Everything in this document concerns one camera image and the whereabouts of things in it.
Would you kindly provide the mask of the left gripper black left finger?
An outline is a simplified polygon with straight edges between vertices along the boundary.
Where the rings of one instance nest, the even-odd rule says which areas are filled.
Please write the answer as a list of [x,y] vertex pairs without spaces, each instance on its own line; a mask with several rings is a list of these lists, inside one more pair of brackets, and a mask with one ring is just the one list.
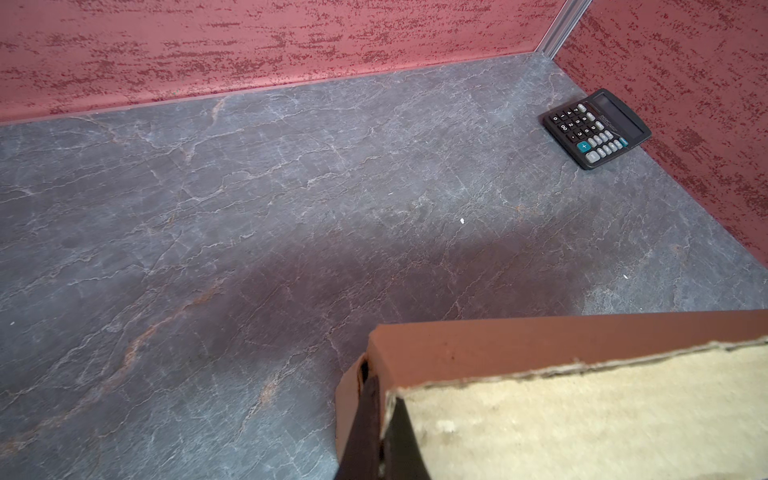
[[335,479],[377,479],[380,464],[379,379],[369,377],[357,392],[343,380],[337,390]]

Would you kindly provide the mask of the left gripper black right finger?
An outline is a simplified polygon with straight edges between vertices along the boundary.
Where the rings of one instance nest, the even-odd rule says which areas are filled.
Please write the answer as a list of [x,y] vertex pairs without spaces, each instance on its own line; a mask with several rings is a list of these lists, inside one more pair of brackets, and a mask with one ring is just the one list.
[[383,440],[383,479],[430,480],[406,404],[398,398]]

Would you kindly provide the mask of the brown cardboard box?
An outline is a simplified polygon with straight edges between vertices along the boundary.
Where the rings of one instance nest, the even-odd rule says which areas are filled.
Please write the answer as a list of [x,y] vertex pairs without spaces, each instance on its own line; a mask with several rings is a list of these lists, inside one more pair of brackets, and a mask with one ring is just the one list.
[[431,479],[763,479],[763,310],[381,325],[380,464],[403,399]]

